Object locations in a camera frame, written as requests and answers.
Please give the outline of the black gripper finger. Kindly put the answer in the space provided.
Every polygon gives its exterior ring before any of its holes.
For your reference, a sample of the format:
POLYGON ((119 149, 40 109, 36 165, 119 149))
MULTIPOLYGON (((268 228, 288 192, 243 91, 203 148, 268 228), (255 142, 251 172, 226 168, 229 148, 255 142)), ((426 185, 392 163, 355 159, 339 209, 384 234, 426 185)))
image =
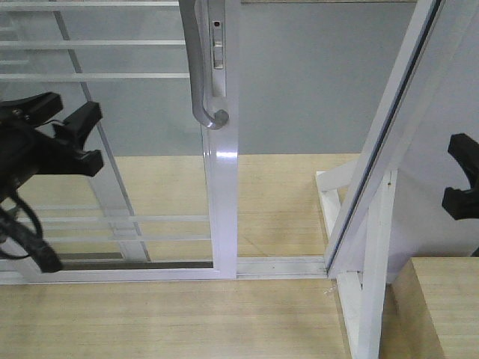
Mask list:
POLYGON ((442 207, 456 221, 478 218, 478 190, 462 191, 448 187, 443 195, 442 207))
POLYGON ((478 142, 465 133, 452 135, 448 153, 462 168, 471 189, 478 188, 478 142))

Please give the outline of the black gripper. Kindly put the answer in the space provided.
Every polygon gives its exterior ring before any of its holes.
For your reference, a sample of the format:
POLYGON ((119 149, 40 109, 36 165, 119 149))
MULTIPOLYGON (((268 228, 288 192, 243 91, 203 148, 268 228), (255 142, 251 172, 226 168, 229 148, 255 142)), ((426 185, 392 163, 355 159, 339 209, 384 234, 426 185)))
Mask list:
POLYGON ((98 102, 86 102, 54 124, 54 138, 30 127, 42 126, 62 110, 61 96, 53 92, 1 102, 1 201, 37 174, 94 177, 103 168, 101 151, 84 149, 103 117, 98 102))

